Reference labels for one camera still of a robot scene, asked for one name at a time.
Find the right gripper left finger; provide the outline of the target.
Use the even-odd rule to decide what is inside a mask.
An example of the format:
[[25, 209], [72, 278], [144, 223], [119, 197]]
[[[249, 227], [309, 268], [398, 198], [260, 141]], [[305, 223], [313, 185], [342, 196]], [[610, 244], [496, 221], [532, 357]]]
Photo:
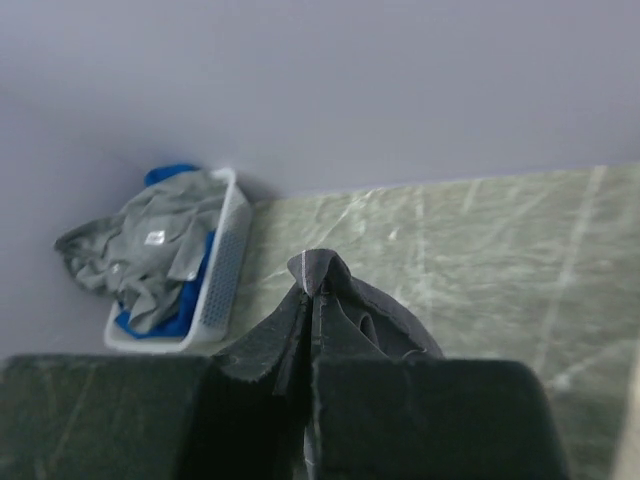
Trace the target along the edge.
[[212, 357], [199, 411], [201, 478], [293, 478], [309, 406], [310, 323], [309, 297], [291, 289]]

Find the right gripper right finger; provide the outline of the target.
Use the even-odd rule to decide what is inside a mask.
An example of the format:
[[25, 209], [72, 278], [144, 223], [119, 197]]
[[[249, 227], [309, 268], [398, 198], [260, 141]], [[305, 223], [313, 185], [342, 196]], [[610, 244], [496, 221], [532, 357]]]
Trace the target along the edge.
[[382, 353], [332, 295], [312, 315], [314, 479], [564, 479], [542, 384], [505, 360]]

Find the dark grey checked pillowcase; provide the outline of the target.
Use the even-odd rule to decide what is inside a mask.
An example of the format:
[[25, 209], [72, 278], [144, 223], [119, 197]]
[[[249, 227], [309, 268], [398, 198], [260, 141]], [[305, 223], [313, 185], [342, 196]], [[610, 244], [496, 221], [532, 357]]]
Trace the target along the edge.
[[444, 357], [436, 340], [412, 312], [354, 277], [337, 252], [305, 250], [292, 257], [287, 267], [311, 301], [313, 355]]

